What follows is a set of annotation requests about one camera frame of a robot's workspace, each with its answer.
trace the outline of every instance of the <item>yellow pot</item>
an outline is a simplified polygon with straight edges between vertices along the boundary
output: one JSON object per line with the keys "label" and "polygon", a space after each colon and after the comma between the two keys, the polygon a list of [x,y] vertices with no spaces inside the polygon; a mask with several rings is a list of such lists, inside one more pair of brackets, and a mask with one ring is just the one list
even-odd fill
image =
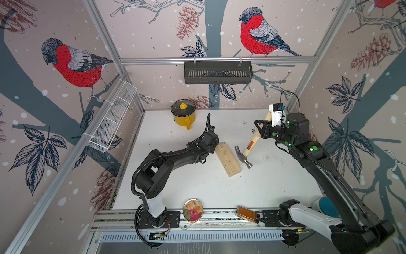
{"label": "yellow pot", "polygon": [[196,105],[191,100],[178,100],[171,107],[175,122],[180,126],[186,126],[188,130],[196,119],[195,110]]}

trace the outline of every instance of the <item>wooden hammer handle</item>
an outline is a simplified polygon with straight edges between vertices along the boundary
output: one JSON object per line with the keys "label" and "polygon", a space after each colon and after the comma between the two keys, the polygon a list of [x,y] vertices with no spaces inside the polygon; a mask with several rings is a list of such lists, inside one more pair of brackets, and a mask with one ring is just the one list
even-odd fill
{"label": "wooden hammer handle", "polygon": [[[271,112],[268,112],[265,116],[265,118],[263,119],[264,121],[270,121],[271,120]],[[261,134],[259,133],[259,130],[255,131],[255,134],[253,136],[253,138],[251,139],[250,143],[248,144],[248,146],[245,148],[244,152],[242,152],[242,154],[247,157],[248,154],[250,154],[250,152],[253,150],[255,144],[258,142],[258,140],[261,138]]]}

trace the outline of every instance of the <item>orange label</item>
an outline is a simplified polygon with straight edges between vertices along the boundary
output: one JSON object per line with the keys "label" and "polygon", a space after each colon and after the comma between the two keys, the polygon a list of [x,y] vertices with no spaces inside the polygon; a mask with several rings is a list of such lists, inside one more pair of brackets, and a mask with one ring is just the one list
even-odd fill
{"label": "orange label", "polygon": [[251,140],[251,142],[250,142],[250,144],[248,145],[247,149],[250,150],[253,144],[254,144],[254,141]]}

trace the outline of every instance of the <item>bird head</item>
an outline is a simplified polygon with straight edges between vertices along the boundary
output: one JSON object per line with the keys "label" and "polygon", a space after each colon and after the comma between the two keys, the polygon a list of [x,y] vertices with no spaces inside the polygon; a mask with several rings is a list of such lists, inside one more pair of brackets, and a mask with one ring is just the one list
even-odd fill
{"label": "bird head", "polygon": [[50,38],[42,44],[41,51],[42,51],[44,60],[47,64],[49,64],[49,63],[58,64],[58,57],[56,56],[56,50],[61,45],[63,45],[63,43],[60,40],[55,39],[55,38]]}
{"label": "bird head", "polygon": [[242,12],[242,14],[241,14],[240,18],[238,19],[238,21],[242,21],[242,23],[244,25],[247,25],[248,21],[250,21],[250,19],[252,17],[257,16],[257,15],[262,16],[261,9],[258,8],[258,7],[250,7],[250,8],[245,9]]}

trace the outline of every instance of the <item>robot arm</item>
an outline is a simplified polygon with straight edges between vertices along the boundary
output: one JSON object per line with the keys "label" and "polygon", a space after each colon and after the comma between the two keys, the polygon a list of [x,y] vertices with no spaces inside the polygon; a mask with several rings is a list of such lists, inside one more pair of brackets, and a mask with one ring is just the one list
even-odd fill
{"label": "robot arm", "polygon": [[395,231],[387,220],[380,220],[354,193],[342,178],[324,147],[309,141],[309,121],[300,113],[286,116],[283,126],[270,121],[255,121],[263,139],[273,138],[284,144],[289,153],[320,184],[338,212],[341,220],[311,211],[289,200],[281,204],[282,220],[293,220],[329,238],[341,253],[366,253],[383,243]]}

